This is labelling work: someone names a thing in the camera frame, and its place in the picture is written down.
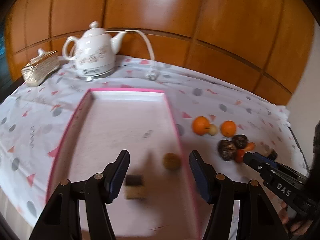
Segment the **person's right hand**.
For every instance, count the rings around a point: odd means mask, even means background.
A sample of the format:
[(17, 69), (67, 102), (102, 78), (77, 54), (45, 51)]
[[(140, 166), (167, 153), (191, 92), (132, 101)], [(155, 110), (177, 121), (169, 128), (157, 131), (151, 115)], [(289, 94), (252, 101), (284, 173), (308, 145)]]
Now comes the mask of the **person's right hand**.
[(289, 217), (287, 213), (287, 204), (282, 201), (281, 210), (278, 215), (283, 225), (287, 227), (287, 231), (292, 233), (293, 235), (303, 235), (306, 233), (312, 221), (298, 221), (293, 223), (293, 219)]

